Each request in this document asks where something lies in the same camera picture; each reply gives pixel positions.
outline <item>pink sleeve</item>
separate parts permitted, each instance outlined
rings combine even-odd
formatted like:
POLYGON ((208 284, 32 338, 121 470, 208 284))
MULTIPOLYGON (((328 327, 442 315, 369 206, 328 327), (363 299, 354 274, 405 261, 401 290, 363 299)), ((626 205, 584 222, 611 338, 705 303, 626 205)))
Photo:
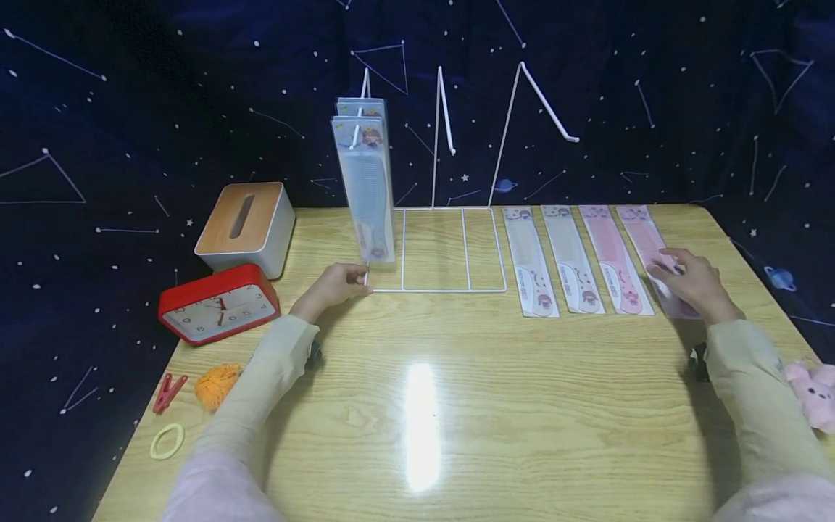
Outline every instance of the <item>pink sleeve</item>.
POLYGON ((810 474, 756 482, 733 496, 714 522, 823 522, 835 519, 835 484, 810 474))
POLYGON ((192 455, 185 463, 163 522, 283 522, 252 480, 249 469, 221 452, 192 455))

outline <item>planet print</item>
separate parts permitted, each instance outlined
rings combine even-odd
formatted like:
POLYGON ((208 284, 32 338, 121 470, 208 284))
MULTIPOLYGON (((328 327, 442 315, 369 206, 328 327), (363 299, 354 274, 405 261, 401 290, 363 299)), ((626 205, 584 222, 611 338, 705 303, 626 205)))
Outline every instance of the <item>planet print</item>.
POLYGON ((501 180, 496 182, 496 186, 493 189, 501 194, 507 194, 508 192, 513 190, 514 187, 518 184, 519 183, 514 183, 513 181, 508 180, 507 178, 502 178, 501 180))
POLYGON ((794 276, 790 271, 782 268, 771 268, 770 266, 766 266, 764 270, 768 280, 772 282, 772 286, 776 289, 797 291, 797 287, 794 286, 794 276))

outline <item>beige sleeve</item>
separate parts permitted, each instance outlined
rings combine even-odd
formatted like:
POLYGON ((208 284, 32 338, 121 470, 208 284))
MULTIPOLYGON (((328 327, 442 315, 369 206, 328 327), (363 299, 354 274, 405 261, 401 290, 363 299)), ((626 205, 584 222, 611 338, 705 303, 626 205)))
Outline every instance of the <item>beige sleeve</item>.
POLYGON ((253 442, 267 415, 305 372, 319 327, 298 317, 276 319, 252 359, 197 440, 194 455, 220 451, 249 464, 253 442))
POLYGON ((708 327, 706 364, 736 426, 745 484, 788 474, 835 479, 760 327, 743 320, 708 327))

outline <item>clock face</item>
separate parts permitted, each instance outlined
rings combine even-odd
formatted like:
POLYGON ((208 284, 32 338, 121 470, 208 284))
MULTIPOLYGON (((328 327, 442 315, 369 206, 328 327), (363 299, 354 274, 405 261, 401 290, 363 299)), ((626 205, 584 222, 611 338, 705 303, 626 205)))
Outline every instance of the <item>clock face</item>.
POLYGON ((163 319, 191 341, 200 342, 275 312, 259 286, 245 285, 167 312, 163 319))

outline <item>person's left hand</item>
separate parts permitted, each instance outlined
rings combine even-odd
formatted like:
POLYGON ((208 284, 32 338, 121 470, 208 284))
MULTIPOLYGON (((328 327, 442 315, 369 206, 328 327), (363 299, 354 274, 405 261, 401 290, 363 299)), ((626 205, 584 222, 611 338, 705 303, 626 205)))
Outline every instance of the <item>person's left hand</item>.
POLYGON ((327 308, 342 304, 352 297, 371 293, 371 287, 362 283, 367 271, 367 266, 351 263, 330 265, 299 297, 290 314, 312 324, 327 308))

